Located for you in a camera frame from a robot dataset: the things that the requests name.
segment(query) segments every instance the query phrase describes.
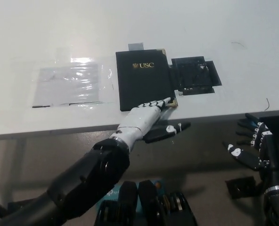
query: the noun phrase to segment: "gold emblem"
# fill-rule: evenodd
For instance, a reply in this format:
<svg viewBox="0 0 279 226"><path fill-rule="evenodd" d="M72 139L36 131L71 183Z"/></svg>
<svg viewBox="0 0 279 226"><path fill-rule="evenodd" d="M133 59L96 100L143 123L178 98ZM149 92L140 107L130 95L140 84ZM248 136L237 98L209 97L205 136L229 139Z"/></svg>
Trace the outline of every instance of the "gold emblem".
<svg viewBox="0 0 279 226"><path fill-rule="evenodd" d="M154 67L154 63L140 63L140 64L132 64L133 68L152 68Z"/></svg>

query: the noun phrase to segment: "robot wrist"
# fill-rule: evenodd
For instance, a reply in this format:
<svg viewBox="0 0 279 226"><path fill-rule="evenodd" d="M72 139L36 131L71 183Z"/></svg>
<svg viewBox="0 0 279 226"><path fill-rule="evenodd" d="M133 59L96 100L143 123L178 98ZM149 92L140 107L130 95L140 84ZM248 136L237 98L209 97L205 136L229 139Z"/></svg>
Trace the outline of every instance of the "robot wrist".
<svg viewBox="0 0 279 226"><path fill-rule="evenodd" d="M143 138L143 134L139 128L122 127L118 128L117 131L110 136L110 138L115 139L119 142L124 142L128 146L129 152L131 152L134 143L137 140L141 140Z"/></svg>

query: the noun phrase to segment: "robotic arm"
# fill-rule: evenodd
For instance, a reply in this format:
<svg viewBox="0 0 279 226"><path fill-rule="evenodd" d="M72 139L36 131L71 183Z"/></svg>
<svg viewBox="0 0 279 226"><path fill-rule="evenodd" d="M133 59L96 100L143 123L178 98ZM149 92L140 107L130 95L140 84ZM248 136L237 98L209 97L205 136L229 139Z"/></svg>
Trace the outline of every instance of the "robotic arm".
<svg viewBox="0 0 279 226"><path fill-rule="evenodd" d="M253 146L258 150L259 156L229 143L224 143L224 146L236 161L259 172L264 192L263 208L267 225L279 226L279 151L274 136L267 126L250 114L246 114L246 117L250 122L238 124L249 129L250 132L236 133L247 136L251 140L240 141L237 144Z"/></svg>
<svg viewBox="0 0 279 226"><path fill-rule="evenodd" d="M79 217L105 196L129 167L129 153L137 140L146 143L175 136L190 124L151 129L170 98L133 108L110 138L98 142L68 170L53 180L47 191L0 226L60 226Z"/></svg>

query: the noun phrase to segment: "white table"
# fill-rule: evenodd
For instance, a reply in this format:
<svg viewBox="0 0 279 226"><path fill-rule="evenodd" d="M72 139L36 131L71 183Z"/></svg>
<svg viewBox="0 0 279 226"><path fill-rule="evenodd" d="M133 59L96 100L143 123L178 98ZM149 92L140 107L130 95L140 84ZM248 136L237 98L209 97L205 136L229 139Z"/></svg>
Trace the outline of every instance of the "white table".
<svg viewBox="0 0 279 226"><path fill-rule="evenodd" d="M0 139L115 129L115 52L164 48L213 60L222 86L178 96L169 120L279 114L279 0L0 1ZM32 109L41 68L88 57L111 70L103 104Z"/></svg>

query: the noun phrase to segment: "black wire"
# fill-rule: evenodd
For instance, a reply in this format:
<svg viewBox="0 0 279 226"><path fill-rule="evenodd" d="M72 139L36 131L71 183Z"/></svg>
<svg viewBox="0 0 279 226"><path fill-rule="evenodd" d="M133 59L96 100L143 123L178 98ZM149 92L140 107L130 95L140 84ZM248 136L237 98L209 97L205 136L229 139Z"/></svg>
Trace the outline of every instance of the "black wire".
<svg viewBox="0 0 279 226"><path fill-rule="evenodd" d="M268 101L268 99L266 99L266 100L267 100L267 103L268 103L268 107L264 111L266 111L270 107L270 102Z"/></svg>

